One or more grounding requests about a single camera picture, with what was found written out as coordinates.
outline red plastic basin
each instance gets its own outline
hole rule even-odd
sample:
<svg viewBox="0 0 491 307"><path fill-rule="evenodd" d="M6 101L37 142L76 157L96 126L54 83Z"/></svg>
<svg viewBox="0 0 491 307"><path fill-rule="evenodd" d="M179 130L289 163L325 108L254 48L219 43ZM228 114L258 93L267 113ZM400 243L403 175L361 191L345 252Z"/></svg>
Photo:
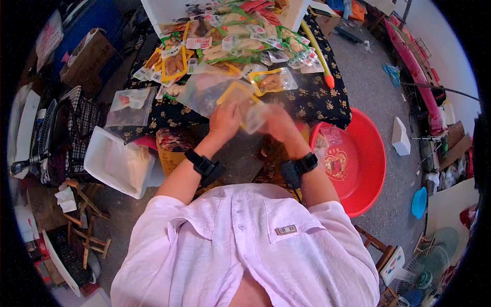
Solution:
<svg viewBox="0 0 491 307"><path fill-rule="evenodd" d="M321 128L331 132L324 161L326 174L339 194L350 218L360 216L375 203L385 179L385 150L374 123L360 110L351 108L353 117L346 131L321 122L310 135L310 148Z"/></svg>

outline hand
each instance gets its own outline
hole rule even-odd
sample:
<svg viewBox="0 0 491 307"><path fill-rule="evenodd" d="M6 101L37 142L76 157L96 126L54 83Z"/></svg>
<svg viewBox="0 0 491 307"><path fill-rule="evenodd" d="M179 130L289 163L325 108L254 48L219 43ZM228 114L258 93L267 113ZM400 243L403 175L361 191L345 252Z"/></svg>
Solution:
<svg viewBox="0 0 491 307"><path fill-rule="evenodd" d="M237 133L241 119L238 103L230 101L219 105L210 116L208 137L224 145Z"/></svg>
<svg viewBox="0 0 491 307"><path fill-rule="evenodd" d="M300 134L290 115L279 105L267 105L263 116L266 123L259 132L270 134L279 142L284 143L288 138Z"/></svg>
<svg viewBox="0 0 491 307"><path fill-rule="evenodd" d="M267 107L264 112L266 123L259 132L270 134L282 142L291 159L299 159L308 154L310 146L285 109L276 104L269 104Z"/></svg>

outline white foam block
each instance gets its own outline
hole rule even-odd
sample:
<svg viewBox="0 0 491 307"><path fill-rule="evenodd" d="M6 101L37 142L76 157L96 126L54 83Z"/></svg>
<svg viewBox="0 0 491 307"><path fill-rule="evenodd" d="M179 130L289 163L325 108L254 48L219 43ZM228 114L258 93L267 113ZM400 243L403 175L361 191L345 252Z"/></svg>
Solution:
<svg viewBox="0 0 491 307"><path fill-rule="evenodd" d="M406 134L406 127L397 116L394 118L392 146L394 146L399 156L406 156L411 153L411 142Z"/></svg>

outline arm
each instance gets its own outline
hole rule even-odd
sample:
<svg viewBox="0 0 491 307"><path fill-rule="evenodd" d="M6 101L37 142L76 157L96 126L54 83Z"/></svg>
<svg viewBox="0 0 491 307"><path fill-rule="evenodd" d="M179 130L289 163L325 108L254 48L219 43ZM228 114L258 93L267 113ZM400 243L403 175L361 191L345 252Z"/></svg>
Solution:
<svg viewBox="0 0 491 307"><path fill-rule="evenodd" d="M263 131L283 143L290 159L300 159L311 152L310 146L282 107L269 105L265 118L267 126ZM301 191L307 208L331 200L340 201L322 161L314 170L302 176Z"/></svg>
<svg viewBox="0 0 491 307"><path fill-rule="evenodd" d="M227 102L219 105L210 116L210 132L194 151L211 160L217 151L236 134L240 122L241 116L237 104ZM170 196L189 205L200 180L201 175L194 170L193 163L184 159L165 179L155 196Z"/></svg>

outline table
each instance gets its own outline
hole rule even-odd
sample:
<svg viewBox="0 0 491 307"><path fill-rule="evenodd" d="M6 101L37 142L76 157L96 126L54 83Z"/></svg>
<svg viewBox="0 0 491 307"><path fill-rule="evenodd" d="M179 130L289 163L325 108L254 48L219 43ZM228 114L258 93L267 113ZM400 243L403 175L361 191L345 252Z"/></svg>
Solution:
<svg viewBox="0 0 491 307"><path fill-rule="evenodd" d="M265 103L275 103L283 106L293 118L306 123L320 120L345 129L351 121L352 113L348 102L347 91L334 58L334 52L315 19L306 15L304 20L316 36L319 46L324 53L324 58L334 76L334 89L327 87L322 73L302 74L300 70L290 69L299 88L279 93L268 93L262 96L261 100ZM305 36L302 29L299 30L299 34ZM160 86L156 82L140 81L132 78L133 73L144 62L145 60L140 60L132 64L127 82L124 86L125 89ZM272 70L282 66L286 66L286 63L280 63L268 68ZM178 81L178 84L185 83L189 77L189 75L185 75ZM110 127L109 129L125 142L132 142L146 134L155 135L160 128L169 128L172 132L174 128L187 128L193 125L207 124L208 122L209 120L207 118L185 107L181 103L163 98L154 100L147 126L119 126Z"/></svg>

